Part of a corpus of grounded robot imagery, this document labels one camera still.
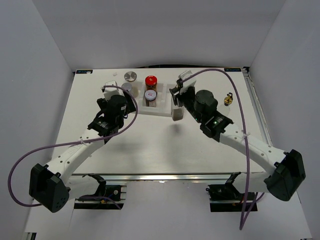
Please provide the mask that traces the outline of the beige powder silver-lid jar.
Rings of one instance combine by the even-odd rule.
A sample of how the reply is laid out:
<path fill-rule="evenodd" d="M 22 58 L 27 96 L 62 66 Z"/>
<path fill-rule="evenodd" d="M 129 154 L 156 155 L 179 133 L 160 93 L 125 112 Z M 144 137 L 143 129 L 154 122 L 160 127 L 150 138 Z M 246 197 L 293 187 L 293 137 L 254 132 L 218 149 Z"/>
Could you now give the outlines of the beige powder silver-lid jar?
<path fill-rule="evenodd" d="M 134 90 L 134 97 L 137 98 L 139 95 L 139 88 L 138 88 L 138 76 L 134 71 L 128 71 L 124 74 L 125 82 L 131 83 Z"/>

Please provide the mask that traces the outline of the white blue-label silver-lid shaker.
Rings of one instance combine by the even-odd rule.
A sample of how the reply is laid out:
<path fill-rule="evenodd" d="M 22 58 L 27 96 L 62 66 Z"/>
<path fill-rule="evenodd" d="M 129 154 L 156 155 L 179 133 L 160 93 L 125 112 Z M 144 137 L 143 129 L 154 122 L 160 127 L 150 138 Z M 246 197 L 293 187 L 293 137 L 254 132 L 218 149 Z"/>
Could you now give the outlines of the white blue-label silver-lid shaker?
<path fill-rule="evenodd" d="M 126 97 L 126 99 L 127 99 L 128 101 L 132 100 L 132 99 L 133 99 L 132 97 L 134 97 L 134 88 L 133 88 L 133 85 L 132 85 L 131 83 L 129 83 L 129 82 L 125 82 L 125 83 L 123 83 L 123 84 L 121 85 L 121 87 L 124 89 L 123 94 L 124 94 L 124 96 Z"/>

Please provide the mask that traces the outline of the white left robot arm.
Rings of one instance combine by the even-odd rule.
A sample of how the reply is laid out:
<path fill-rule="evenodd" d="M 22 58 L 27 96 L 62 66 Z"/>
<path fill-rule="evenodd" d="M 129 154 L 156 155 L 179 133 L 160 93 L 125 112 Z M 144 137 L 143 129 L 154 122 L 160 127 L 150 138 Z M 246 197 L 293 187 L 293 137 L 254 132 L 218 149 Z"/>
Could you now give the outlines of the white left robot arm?
<path fill-rule="evenodd" d="M 138 112 L 137 101 L 127 92 L 109 100 L 98 99 L 101 110 L 88 125 L 78 143 L 45 165 L 30 172 L 29 195 L 52 213 L 71 199 L 106 198 L 106 181 L 98 174 L 74 175 L 74 171 L 123 128 L 129 113 Z"/>

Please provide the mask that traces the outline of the white-lid dark spice jar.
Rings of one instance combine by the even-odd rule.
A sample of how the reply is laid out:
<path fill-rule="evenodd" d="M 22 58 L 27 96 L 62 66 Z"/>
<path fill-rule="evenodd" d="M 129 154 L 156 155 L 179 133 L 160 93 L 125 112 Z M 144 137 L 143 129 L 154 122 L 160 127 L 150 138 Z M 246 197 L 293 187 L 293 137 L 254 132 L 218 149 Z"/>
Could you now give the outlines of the white-lid dark spice jar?
<path fill-rule="evenodd" d="M 145 104 L 147 107 L 155 108 L 157 106 L 157 92 L 154 90 L 147 90 L 144 93 Z"/>

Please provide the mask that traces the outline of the red-cap brown sauce bottle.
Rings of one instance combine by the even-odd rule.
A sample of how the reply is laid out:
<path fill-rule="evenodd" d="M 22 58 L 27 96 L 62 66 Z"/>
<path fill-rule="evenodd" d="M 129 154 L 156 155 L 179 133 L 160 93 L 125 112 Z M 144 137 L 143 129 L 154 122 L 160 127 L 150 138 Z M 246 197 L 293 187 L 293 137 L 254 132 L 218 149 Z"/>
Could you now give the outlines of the red-cap brown sauce bottle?
<path fill-rule="evenodd" d="M 145 78 L 145 90 L 153 90 L 157 92 L 158 79 L 154 75 L 148 75 Z"/>

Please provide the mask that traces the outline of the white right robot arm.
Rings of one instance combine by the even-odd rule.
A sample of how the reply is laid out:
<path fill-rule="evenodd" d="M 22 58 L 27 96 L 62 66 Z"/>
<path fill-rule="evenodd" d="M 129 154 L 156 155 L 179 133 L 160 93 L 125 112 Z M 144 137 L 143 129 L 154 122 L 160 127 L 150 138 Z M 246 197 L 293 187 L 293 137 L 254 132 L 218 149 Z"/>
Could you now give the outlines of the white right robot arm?
<path fill-rule="evenodd" d="M 244 134 L 230 118 L 217 110 L 218 101 L 211 91 L 196 91 L 194 85 L 194 82 L 183 84 L 179 79 L 177 85 L 169 89 L 173 104 L 184 107 L 208 138 L 248 155 L 264 169 L 265 175 L 252 183 L 259 192 L 289 201 L 306 178 L 301 153 L 294 149 L 284 151 Z"/>

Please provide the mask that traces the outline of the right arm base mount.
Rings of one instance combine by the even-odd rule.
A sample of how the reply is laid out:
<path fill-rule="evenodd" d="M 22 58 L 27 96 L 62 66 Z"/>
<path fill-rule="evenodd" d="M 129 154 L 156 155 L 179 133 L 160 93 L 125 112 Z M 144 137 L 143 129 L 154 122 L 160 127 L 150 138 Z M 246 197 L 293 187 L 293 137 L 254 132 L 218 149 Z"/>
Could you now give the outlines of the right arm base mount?
<path fill-rule="evenodd" d="M 241 212 L 244 205 L 243 192 L 239 192 L 233 183 L 240 172 L 232 173 L 223 184 L 210 184 L 205 189 L 209 195 L 209 206 L 212 213 Z"/>

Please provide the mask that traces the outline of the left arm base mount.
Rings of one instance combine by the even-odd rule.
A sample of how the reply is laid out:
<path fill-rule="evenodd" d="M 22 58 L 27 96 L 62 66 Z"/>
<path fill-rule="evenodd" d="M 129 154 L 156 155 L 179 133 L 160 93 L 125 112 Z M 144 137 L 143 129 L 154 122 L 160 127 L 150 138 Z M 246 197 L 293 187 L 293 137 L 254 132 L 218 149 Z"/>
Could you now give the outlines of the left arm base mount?
<path fill-rule="evenodd" d="M 76 210 L 121 210 L 124 206 L 127 194 L 127 186 L 109 184 L 100 175 L 87 174 L 82 178 L 89 177 L 98 183 L 95 193 L 85 194 L 75 199 Z"/>

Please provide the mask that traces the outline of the glass bottle with dark sauce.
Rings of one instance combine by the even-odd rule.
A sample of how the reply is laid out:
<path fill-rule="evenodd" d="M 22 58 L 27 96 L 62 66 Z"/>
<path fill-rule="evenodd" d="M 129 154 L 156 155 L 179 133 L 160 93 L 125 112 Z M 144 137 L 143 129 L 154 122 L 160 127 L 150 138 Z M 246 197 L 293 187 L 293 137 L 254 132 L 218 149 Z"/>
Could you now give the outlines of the glass bottle with dark sauce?
<path fill-rule="evenodd" d="M 179 100 L 174 101 L 174 99 L 172 98 L 170 109 L 171 109 L 171 118 L 173 121 L 176 122 L 183 119 L 185 108 Z"/>

